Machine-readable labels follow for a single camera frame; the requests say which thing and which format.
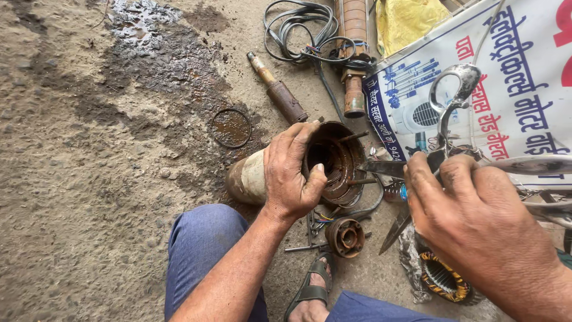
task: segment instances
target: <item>knee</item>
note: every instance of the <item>knee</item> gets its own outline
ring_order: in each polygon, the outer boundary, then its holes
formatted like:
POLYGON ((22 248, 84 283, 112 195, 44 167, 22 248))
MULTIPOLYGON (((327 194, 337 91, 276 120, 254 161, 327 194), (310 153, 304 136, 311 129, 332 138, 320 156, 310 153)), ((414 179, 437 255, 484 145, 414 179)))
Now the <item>knee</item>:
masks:
POLYGON ((182 213, 175 221, 173 231, 190 230, 199 234, 242 235, 247 227, 246 220, 236 210, 217 203, 199 206, 182 213))

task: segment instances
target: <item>sandal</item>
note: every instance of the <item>sandal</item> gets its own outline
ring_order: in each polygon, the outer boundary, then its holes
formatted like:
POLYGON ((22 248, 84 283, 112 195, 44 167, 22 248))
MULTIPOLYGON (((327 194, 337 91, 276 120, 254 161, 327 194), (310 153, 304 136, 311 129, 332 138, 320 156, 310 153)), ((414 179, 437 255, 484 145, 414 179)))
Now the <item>sandal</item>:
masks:
POLYGON ((306 278, 304 279, 302 286, 298 290, 298 293, 296 293, 294 299, 292 299, 292 302, 290 302, 290 305, 284 314, 284 322, 288 322, 290 314, 302 301, 322 300, 326 305, 328 305, 328 293, 332 289, 333 273, 334 268, 332 254, 326 252, 320 253, 314 262, 312 262, 312 266, 310 266, 310 269, 308 269, 308 273, 306 273, 306 278), (326 263, 320 261, 322 258, 326 259, 327 264, 329 265, 330 273, 332 274, 332 278, 330 278, 328 272, 326 272, 326 263), (310 285, 310 277, 312 276, 312 273, 317 273, 322 276, 325 281, 325 289, 318 285, 310 285))

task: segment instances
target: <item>yellow cloth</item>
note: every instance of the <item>yellow cloth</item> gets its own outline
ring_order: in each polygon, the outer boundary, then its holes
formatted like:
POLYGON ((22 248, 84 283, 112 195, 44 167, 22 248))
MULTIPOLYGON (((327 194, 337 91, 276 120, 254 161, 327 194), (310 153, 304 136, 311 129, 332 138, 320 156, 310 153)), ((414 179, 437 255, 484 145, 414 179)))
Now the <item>yellow cloth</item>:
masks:
POLYGON ((421 38, 449 15, 439 0, 378 0, 378 51, 387 57, 421 38))

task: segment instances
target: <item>plastic bottle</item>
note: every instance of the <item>plastic bottle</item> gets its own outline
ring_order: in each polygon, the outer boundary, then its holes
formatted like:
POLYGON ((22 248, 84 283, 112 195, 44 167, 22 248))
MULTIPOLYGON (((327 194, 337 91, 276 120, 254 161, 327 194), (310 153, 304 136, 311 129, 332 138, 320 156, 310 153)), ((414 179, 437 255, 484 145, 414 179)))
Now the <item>plastic bottle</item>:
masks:
POLYGON ((383 187, 383 199, 388 202, 405 202, 407 201, 407 189, 405 183, 393 183, 383 187))

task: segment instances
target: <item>printed banner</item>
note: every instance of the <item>printed banner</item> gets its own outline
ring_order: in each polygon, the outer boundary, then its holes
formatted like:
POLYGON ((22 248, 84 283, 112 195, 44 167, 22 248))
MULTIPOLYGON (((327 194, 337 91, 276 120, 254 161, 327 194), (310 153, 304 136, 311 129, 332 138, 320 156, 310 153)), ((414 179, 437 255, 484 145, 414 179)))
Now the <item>printed banner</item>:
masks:
MULTIPOLYGON (((438 115, 429 90, 447 67, 473 62, 482 76, 472 111, 450 118, 456 146, 479 147, 490 160, 569 154, 572 146, 572 0, 482 0, 388 58, 363 85, 368 115, 395 160, 437 146, 438 115), (482 47, 477 49, 483 35, 482 47)), ((444 77, 438 101, 446 106, 459 80, 444 77)), ((511 175, 529 189, 572 189, 572 175, 511 175)))

